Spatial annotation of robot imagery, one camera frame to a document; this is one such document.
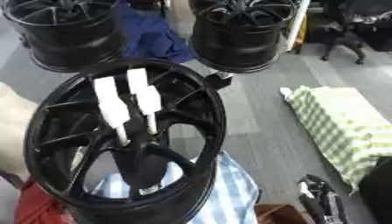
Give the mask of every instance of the floor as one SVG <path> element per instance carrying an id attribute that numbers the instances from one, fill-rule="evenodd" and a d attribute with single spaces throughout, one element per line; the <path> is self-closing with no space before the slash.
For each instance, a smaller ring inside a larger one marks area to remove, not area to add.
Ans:
<path id="1" fill-rule="evenodd" d="M 182 22 L 174 22 L 173 28 L 186 37 L 190 34 L 190 26 L 186 23 L 191 23 L 192 17 L 185 16 L 176 7 L 179 6 L 173 5 L 171 19 Z M 2 18 L 0 49 L 0 81 L 29 101 L 40 103 L 71 76 L 35 66 L 28 52 L 18 43 L 18 35 Z M 222 149 L 242 165 L 263 190 L 262 203 L 291 203 L 302 209 L 298 203 L 297 181 L 311 173 L 328 180 L 337 190 L 351 223 L 372 224 L 375 222 L 360 195 L 348 196 L 350 189 L 319 154 L 278 90 L 301 85 L 358 88 L 387 119 L 391 119 L 392 56 L 366 49 L 365 65 L 357 66 L 354 55 L 346 49 L 333 51 L 329 62 L 319 60 L 320 51 L 319 45 L 306 45 L 301 56 L 284 53 L 267 70 L 236 74 L 233 84 L 220 91 L 228 123 Z M 185 64 L 201 74 L 211 72 L 195 60 Z M 189 127 L 176 128 L 171 137 L 173 149 L 196 151 L 200 145 L 197 133 Z M 0 219 L 0 223 L 10 222 Z"/>

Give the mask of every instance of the checkered blanket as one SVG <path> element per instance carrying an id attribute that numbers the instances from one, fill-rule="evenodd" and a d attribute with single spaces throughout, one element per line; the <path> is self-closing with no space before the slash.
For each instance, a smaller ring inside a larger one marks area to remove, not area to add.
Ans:
<path id="1" fill-rule="evenodd" d="M 353 191 L 379 157 L 392 156 L 392 125 L 355 88 L 281 88 L 281 93 Z"/>
<path id="2" fill-rule="evenodd" d="M 179 179 L 182 170 L 169 163 L 162 186 Z M 130 187 L 119 173 L 106 177 L 93 190 L 110 198 L 126 198 Z M 206 204 L 188 224 L 256 224 L 254 205 L 258 197 L 255 181 L 226 153 L 218 156 L 214 188 Z"/>

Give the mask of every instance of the black chair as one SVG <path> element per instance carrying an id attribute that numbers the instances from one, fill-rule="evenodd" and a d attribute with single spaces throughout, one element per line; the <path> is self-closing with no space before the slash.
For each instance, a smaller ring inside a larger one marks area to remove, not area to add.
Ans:
<path id="1" fill-rule="evenodd" d="M 356 2 L 359 1 L 324 0 L 322 2 L 325 15 L 329 19 L 338 22 L 341 26 L 341 29 L 329 28 L 329 37 L 326 42 L 325 53 L 321 58 L 322 60 L 329 60 L 329 55 L 335 46 L 345 46 L 358 55 L 356 63 L 358 65 L 363 64 L 365 53 L 361 50 L 362 41 L 350 32 L 356 24 L 354 22 L 354 16 L 356 15 L 354 6 L 358 5 Z"/>
<path id="2" fill-rule="evenodd" d="M 378 21 L 392 21 L 391 0 L 322 0 L 322 6 L 326 16 L 341 26 L 341 29 L 330 29 L 322 60 L 328 60 L 331 50 L 342 45 L 358 55 L 357 64 L 363 64 L 362 40 L 352 35 L 351 30 L 359 25 L 373 25 L 376 29 Z"/>

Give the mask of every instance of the blue cloth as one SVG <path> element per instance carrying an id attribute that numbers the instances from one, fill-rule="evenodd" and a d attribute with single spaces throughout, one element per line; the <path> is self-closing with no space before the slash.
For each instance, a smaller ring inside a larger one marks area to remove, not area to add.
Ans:
<path id="1" fill-rule="evenodd" d="M 182 176 L 182 170 L 169 163 L 162 187 Z M 92 191 L 109 198 L 127 198 L 130 187 L 119 173 L 111 174 Z M 254 205 L 258 197 L 255 181 L 226 153 L 218 156 L 216 180 L 211 195 L 188 224 L 257 224 Z"/>
<path id="2" fill-rule="evenodd" d="M 153 58 L 174 63 L 193 58 L 186 42 L 170 29 L 159 14 L 134 10 L 126 1 L 120 2 L 117 14 L 122 30 L 129 39 L 123 57 Z"/>

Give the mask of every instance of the blue plaid shirt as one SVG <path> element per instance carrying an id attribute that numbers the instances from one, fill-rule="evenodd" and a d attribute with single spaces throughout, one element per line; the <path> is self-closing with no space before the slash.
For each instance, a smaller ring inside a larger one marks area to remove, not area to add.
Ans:
<path id="1" fill-rule="evenodd" d="M 182 176 L 174 163 L 169 163 L 162 187 Z M 109 198 L 127 198 L 130 187 L 120 173 L 101 181 L 92 193 Z M 218 156 L 214 188 L 206 204 L 188 224 L 257 224 L 254 205 L 258 197 L 255 181 L 225 152 Z"/>

